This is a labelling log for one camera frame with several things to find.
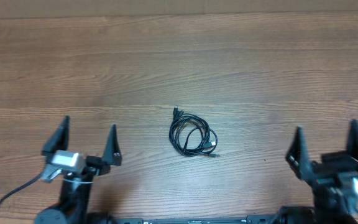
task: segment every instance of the robotic arm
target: robotic arm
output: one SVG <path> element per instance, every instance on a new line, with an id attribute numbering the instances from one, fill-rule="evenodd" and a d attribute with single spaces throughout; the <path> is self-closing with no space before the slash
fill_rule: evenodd
<path id="1" fill-rule="evenodd" d="M 244 218 L 197 218 L 143 220 L 141 218 L 114 219 L 108 213 L 87 214 L 93 177 L 110 172 L 110 166 L 120 166 L 121 152 L 116 126 L 111 126 L 102 157 L 67 151 L 69 117 L 45 144 L 45 170 L 41 178 L 51 182 L 63 175 L 57 204 L 37 215 L 35 224 L 356 224 L 358 213 L 358 121 L 350 123 L 345 151 L 321 155 L 321 162 L 309 160 L 301 127 L 285 159 L 295 175 L 313 191 L 314 207 L 283 207 L 276 214 L 248 215 Z"/>
<path id="2" fill-rule="evenodd" d="M 41 179 L 50 183 L 63 175 L 63 184 L 57 204 L 40 212 L 35 224 L 113 224 L 112 216 L 106 213 L 87 214 L 88 200 L 93 177 L 108 174 L 110 166 L 121 166 L 121 152 L 117 142 L 116 125 L 110 134 L 102 158 L 67 151 L 70 118 L 67 116 L 55 134 L 45 144 L 45 170 Z"/>

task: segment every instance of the wooden surface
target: wooden surface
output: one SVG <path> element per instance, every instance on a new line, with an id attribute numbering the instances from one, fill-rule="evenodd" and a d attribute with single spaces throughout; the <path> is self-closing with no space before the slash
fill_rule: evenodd
<path id="1" fill-rule="evenodd" d="M 210 124 L 220 158 L 172 148 L 174 105 Z M 41 170 L 65 114 L 72 151 L 101 155 L 118 126 L 124 160 L 96 178 L 91 211 L 244 217 L 311 205 L 284 155 L 298 124 L 313 159 L 344 148 L 358 118 L 358 12 L 0 21 L 0 197 Z M 8 199 L 0 223 L 32 223 L 60 184 Z"/>

